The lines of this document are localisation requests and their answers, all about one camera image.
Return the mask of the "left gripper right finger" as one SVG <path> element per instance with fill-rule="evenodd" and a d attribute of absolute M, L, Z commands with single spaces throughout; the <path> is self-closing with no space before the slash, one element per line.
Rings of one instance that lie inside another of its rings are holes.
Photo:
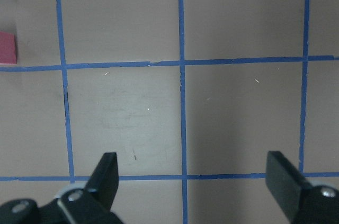
<path fill-rule="evenodd" d="M 265 183 L 290 223 L 338 223 L 338 189 L 306 179 L 283 153 L 267 153 Z"/>

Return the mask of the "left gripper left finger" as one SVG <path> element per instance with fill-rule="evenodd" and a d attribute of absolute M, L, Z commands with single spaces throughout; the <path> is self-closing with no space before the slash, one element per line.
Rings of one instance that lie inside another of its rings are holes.
<path fill-rule="evenodd" d="M 116 153 L 104 153 L 83 188 L 65 192 L 57 201 L 67 223 L 122 223 L 111 211 L 119 186 Z"/>

